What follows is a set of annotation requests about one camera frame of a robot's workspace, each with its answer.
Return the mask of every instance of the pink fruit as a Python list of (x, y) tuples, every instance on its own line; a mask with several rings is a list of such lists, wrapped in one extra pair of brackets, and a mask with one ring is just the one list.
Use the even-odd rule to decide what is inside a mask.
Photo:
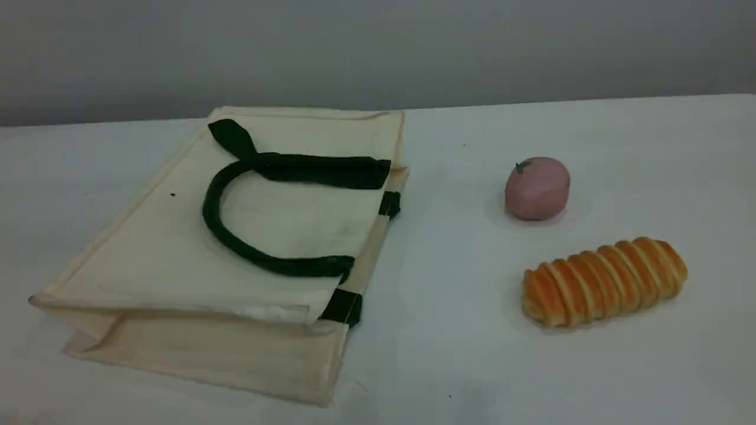
[(518, 219), (550, 219), (565, 209), (569, 172), (561, 162), (546, 157), (528, 158), (512, 170), (504, 188), (504, 205)]

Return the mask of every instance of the golden brown crust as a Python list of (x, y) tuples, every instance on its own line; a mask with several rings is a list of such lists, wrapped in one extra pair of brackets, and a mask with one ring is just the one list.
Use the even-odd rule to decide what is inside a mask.
[(582, 296), (578, 296), (579, 289), (575, 290), (574, 286), (562, 276), (560, 270), (553, 263), (542, 262), (538, 269), (544, 270), (556, 283), (556, 287), (559, 288), (559, 295), (562, 296), (562, 302), (565, 306), (566, 326), (574, 327), (582, 323), (585, 318), (585, 308)]
[(670, 246), (670, 244), (664, 242), (663, 240), (657, 240), (656, 243), (664, 251), (664, 254), (672, 264), (673, 272), (677, 276), (677, 285), (675, 287), (675, 292), (673, 295), (676, 296), (683, 289), (683, 282), (688, 278), (688, 268), (687, 266), (685, 266), (683, 259), (681, 259), (680, 256), (677, 255), (677, 252), (672, 248), (672, 246)]
[(617, 289), (619, 289), (622, 312), (637, 311), (640, 307), (640, 292), (638, 284), (635, 282), (635, 276), (627, 268), (627, 264), (620, 257), (616, 248), (603, 245), (597, 251), (599, 256), (605, 259), (604, 266), (607, 267), (609, 274), (612, 275), (612, 280), (617, 285)]
[(659, 289), (656, 286), (655, 273), (649, 270), (646, 260), (643, 259), (642, 253), (626, 240), (620, 240), (615, 244), (618, 250), (625, 255), (624, 260), (629, 262), (627, 265), (633, 272), (640, 290), (640, 308), (647, 309), (658, 301)]
[(580, 256), (570, 256), (567, 258), (567, 265), (572, 270), (572, 274), (580, 282), (583, 292), (586, 294), (585, 300), (589, 312), (586, 316), (586, 323), (592, 322), (595, 318), (603, 318), (606, 311), (604, 296), (601, 293), (601, 288), (596, 281), (596, 277), (590, 272), (588, 265), (580, 259)]
[(588, 266), (591, 274), (596, 278), (599, 284), (601, 295), (604, 299), (604, 318), (613, 318), (622, 313), (622, 304), (620, 301), (619, 289), (612, 280), (612, 276), (606, 271), (599, 254), (592, 251), (583, 251), (579, 255), (580, 259)]
[(522, 282), (525, 285), (522, 308), (527, 315), (548, 327), (566, 322), (562, 296), (554, 281), (544, 278), (544, 273), (526, 270)]
[(621, 240), (525, 271), (522, 306), (545, 326), (574, 327), (675, 296), (687, 275), (683, 260), (663, 240)]
[(662, 253), (654, 247), (654, 243), (654, 240), (648, 237), (638, 237), (633, 240), (633, 245), (645, 254), (644, 258), (649, 263), (649, 268), (656, 273), (659, 297), (667, 299), (672, 297), (677, 284), (675, 284), (672, 270), (670, 270), (671, 265), (664, 259)]
[(591, 299), (589, 301), (588, 297), (590, 294), (585, 293), (583, 286), (578, 278), (575, 277), (575, 274), (572, 273), (572, 269), (567, 264), (567, 261), (564, 259), (556, 259), (551, 265), (553, 266), (553, 269), (556, 269), (559, 272), (559, 276), (563, 279), (565, 288), (567, 288), (567, 291), (569, 292), (569, 294), (562, 292), (562, 299), (571, 299), (572, 302), (570, 304), (565, 301), (565, 306), (574, 306), (575, 310), (571, 313), (575, 318), (575, 325), (592, 322), (593, 310), (589, 309), (588, 305), (589, 303), (592, 304), (593, 300)]

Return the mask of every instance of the fruit stem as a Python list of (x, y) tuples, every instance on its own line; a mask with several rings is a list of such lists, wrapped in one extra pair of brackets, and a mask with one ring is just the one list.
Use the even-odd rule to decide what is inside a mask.
[(518, 173), (522, 174), (522, 171), (525, 169), (525, 167), (531, 165), (532, 163), (532, 161), (522, 161), (521, 163), (516, 164), (515, 168), (517, 169)]

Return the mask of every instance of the canvas tote bag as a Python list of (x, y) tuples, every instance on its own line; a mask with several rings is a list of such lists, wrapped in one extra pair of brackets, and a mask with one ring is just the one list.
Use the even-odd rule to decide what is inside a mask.
[(399, 211), (403, 124), (219, 108), (29, 301), (77, 358), (327, 405)]

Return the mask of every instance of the white tabletop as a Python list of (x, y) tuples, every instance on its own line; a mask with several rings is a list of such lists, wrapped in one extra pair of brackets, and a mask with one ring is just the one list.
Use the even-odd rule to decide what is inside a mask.
[[(756, 420), (755, 96), (410, 111), (402, 213), (325, 409), (69, 358), (26, 304), (199, 123), (0, 129), (0, 423)], [(572, 174), (555, 222), (498, 203), (531, 156)], [(522, 315), (525, 268), (641, 235), (686, 260), (676, 300), (573, 331)]]

